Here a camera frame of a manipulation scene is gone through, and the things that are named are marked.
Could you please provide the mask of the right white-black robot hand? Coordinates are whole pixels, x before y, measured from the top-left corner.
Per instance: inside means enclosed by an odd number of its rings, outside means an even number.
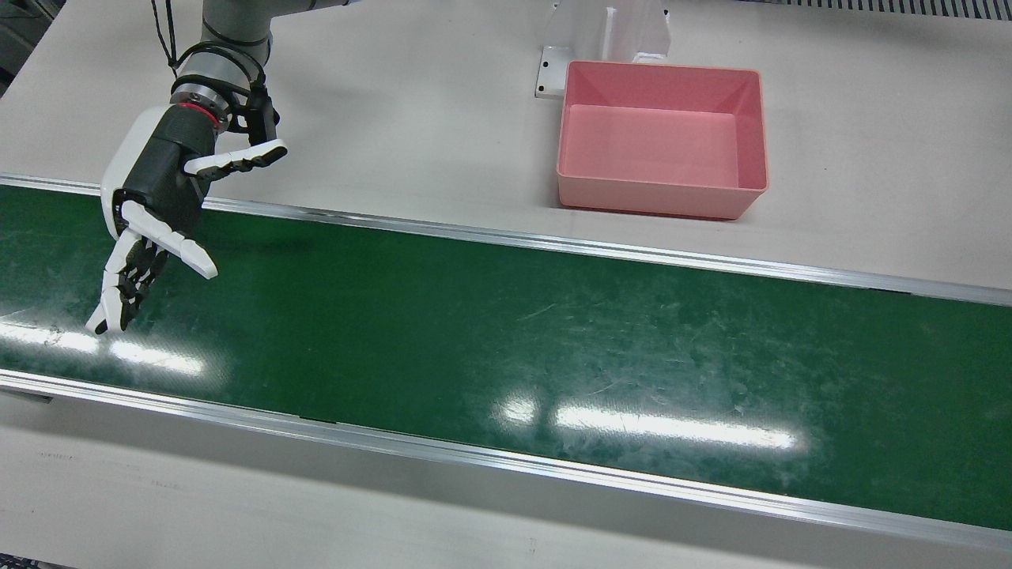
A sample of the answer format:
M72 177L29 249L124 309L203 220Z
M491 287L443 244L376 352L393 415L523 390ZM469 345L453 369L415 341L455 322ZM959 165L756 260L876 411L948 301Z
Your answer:
M115 245L87 321L91 333L126 330L170 257L207 280L217 276L210 253L192 237L210 184L288 154L278 139L217 153L217 134L212 113L187 102L146 109L130 127L99 185Z

